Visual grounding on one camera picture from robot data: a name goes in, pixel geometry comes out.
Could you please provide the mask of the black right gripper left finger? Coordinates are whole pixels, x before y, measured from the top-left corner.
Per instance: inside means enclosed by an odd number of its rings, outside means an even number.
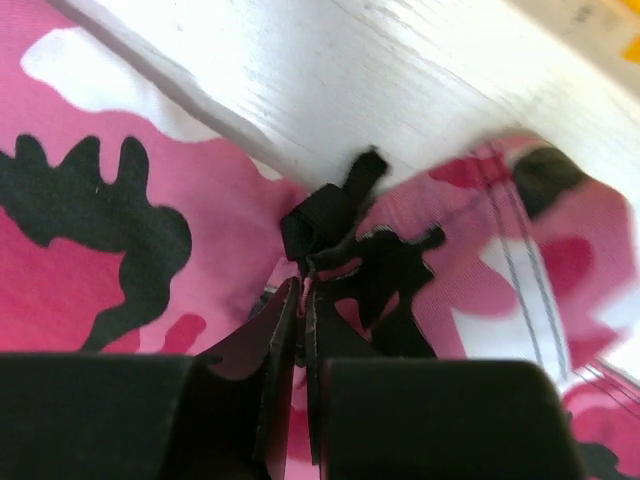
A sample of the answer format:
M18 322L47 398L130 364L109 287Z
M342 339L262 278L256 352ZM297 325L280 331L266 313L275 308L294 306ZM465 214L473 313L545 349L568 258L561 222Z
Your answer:
M1 358L5 479L281 479L300 283L196 356Z

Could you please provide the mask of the pink camouflage trousers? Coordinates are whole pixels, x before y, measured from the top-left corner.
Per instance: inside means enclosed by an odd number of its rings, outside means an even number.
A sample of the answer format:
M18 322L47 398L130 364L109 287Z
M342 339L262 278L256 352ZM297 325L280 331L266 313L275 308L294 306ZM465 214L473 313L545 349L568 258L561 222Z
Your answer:
M384 357L525 361L586 475L639 475L639 388L601 353L639 323L632 210L531 134L384 193L363 150L314 192L253 160L45 1L1 5L1 358L196 356L300 283L285 475L324 479L311 293Z

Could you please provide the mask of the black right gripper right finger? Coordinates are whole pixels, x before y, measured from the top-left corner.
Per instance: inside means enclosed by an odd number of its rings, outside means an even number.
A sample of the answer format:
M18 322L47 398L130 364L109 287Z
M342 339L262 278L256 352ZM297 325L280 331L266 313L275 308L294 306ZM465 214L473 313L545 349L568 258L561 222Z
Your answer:
M324 479L582 479L536 365L384 357L334 305L306 302L308 418Z

